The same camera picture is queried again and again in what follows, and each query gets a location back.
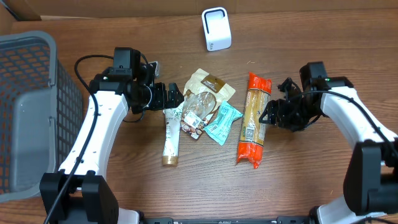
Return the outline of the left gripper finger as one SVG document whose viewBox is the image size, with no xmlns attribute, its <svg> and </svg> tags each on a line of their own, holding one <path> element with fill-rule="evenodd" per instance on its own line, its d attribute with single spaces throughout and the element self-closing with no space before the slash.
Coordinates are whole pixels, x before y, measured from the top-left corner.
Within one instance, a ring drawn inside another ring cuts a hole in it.
<svg viewBox="0 0 398 224">
<path fill-rule="evenodd" d="M 176 83 L 169 83 L 168 96 L 183 96 Z"/>
<path fill-rule="evenodd" d="M 176 108 L 184 102 L 184 96 L 181 93 L 169 93 L 167 108 Z"/>
</svg>

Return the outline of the white tube with gold cap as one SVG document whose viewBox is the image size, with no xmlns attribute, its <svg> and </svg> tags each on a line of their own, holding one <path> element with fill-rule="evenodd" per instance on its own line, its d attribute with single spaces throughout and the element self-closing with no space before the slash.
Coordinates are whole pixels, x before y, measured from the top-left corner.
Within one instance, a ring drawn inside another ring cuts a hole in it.
<svg viewBox="0 0 398 224">
<path fill-rule="evenodd" d="M 177 166 L 180 139 L 180 122 L 183 103 L 176 108 L 164 109 L 165 115 L 165 144 L 162 155 L 163 166 Z"/>
</svg>

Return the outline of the orange spaghetti pasta packet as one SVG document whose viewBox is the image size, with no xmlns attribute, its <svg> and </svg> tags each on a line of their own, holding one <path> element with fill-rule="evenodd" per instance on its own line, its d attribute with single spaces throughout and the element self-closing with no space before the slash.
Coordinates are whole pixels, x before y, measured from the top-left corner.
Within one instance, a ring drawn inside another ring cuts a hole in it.
<svg viewBox="0 0 398 224">
<path fill-rule="evenodd" d="M 260 117 L 271 96 L 272 81 L 249 72 L 243 123 L 238 141 L 237 160 L 249 161 L 255 169 L 262 162 L 266 124 Z"/>
</svg>

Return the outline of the beige nut snack pouch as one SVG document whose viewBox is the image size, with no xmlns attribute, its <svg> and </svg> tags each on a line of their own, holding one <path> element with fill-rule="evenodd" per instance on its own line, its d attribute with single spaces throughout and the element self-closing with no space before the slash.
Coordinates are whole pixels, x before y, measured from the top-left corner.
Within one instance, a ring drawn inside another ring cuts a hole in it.
<svg viewBox="0 0 398 224">
<path fill-rule="evenodd" d="M 182 131 L 198 139 L 222 102 L 229 101 L 235 92 L 225 81 L 199 68 L 184 87 Z"/>
</svg>

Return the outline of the teal snack bar wrapper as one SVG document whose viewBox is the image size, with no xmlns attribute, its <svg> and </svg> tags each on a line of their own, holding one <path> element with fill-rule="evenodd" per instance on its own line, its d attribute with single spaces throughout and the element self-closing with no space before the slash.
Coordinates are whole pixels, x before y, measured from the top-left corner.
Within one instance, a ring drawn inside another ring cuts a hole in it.
<svg viewBox="0 0 398 224">
<path fill-rule="evenodd" d="M 243 114 L 240 111 L 231 106 L 227 101 L 223 101 L 216 118 L 204 130 L 210 138 L 220 146 L 223 146 L 231 131 L 232 124 L 242 116 Z"/>
</svg>

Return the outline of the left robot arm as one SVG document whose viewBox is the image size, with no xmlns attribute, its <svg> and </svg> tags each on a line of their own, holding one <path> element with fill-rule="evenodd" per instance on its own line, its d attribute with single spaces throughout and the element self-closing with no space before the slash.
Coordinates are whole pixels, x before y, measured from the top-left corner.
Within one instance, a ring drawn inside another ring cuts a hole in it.
<svg viewBox="0 0 398 224">
<path fill-rule="evenodd" d="M 82 127 L 58 171 L 45 173 L 39 189 L 45 223 L 143 223 L 144 215 L 119 206 L 106 182 L 118 129 L 128 113 L 145 115 L 180 106 L 176 83 L 155 82 L 159 63 L 130 47 L 117 47 L 112 66 L 89 83 L 89 105 Z"/>
</svg>

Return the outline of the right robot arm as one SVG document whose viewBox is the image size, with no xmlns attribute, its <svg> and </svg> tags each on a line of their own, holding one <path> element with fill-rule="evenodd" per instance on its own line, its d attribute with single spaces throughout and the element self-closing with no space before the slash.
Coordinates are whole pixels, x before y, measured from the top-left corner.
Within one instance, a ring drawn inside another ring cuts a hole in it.
<svg viewBox="0 0 398 224">
<path fill-rule="evenodd" d="M 329 77 L 323 62 L 300 70 L 302 86 L 291 78 L 278 86 L 284 98 L 268 102 L 258 121 L 292 132 L 320 117 L 330 118 L 352 148 L 343 195 L 311 209 L 304 223 L 365 223 L 397 213 L 397 134 L 359 99 L 346 77 Z"/>
</svg>

